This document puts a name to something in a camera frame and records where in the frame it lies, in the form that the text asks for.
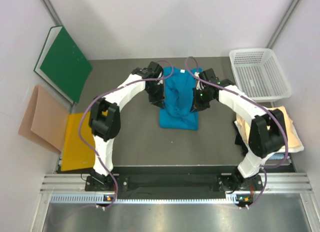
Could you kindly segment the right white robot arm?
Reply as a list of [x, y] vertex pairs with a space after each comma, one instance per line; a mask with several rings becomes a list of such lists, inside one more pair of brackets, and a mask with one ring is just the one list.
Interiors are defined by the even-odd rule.
[[284, 114], [281, 110], [269, 110], [247, 97], [229, 80], [210, 83], [196, 79], [193, 89], [191, 111], [202, 111], [210, 107], [210, 101], [217, 100], [239, 115], [250, 126], [248, 153], [231, 174], [235, 189], [244, 190], [252, 178], [262, 169], [266, 161], [282, 147], [288, 154], [288, 139]]

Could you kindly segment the blue t shirt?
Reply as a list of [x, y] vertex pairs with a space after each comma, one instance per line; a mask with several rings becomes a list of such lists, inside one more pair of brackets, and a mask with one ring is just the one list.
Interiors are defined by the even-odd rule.
[[190, 72], [174, 68], [173, 74], [164, 80], [164, 108], [159, 110], [159, 126], [166, 129], [197, 131], [198, 112], [191, 112], [196, 80]]

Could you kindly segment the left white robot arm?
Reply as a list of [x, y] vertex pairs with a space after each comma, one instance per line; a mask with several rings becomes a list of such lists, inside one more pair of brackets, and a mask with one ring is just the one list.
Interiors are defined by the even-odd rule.
[[164, 69], [158, 63], [150, 62], [147, 68], [134, 69], [117, 91], [104, 95], [92, 105], [88, 124], [98, 154], [90, 174], [102, 190], [110, 189], [114, 182], [109, 172], [114, 167], [113, 143], [121, 128], [122, 108], [142, 91], [148, 93], [151, 104], [164, 108], [164, 84], [159, 80], [163, 75]]

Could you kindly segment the cream t shirt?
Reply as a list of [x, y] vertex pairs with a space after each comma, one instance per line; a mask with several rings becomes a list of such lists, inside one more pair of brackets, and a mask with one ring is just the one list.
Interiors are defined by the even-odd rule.
[[[286, 133], [288, 138], [288, 152], [289, 153], [297, 153], [304, 150], [304, 146], [296, 132], [296, 129], [293, 125], [293, 121], [287, 114], [287, 111], [284, 106], [280, 107], [272, 107], [268, 108], [269, 110], [275, 110], [279, 109], [282, 111], [284, 115], [284, 121], [285, 121], [285, 127], [286, 127]], [[235, 127], [237, 131], [239, 132], [239, 135], [243, 141], [243, 144], [245, 146], [245, 149], [248, 150], [250, 147], [248, 145], [249, 141], [249, 134], [250, 134], [250, 127], [245, 122], [243, 118], [241, 118], [238, 114], [236, 114], [236, 120], [234, 121]]]

